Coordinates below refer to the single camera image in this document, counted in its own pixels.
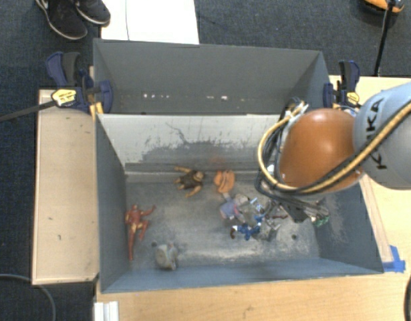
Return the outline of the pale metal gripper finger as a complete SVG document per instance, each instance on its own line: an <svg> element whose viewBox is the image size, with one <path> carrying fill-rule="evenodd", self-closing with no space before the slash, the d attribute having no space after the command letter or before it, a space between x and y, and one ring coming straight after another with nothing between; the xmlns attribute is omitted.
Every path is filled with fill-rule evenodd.
<svg viewBox="0 0 411 321"><path fill-rule="evenodd" d="M280 223L276 223L273 221L266 221L265 222L265 240L272 241L275 239L277 231L281 227Z"/></svg>
<svg viewBox="0 0 411 321"><path fill-rule="evenodd" d="M254 218L269 218L271 204L266 202L265 204L260 203L258 198L254 198L250 201L251 212Z"/></svg>

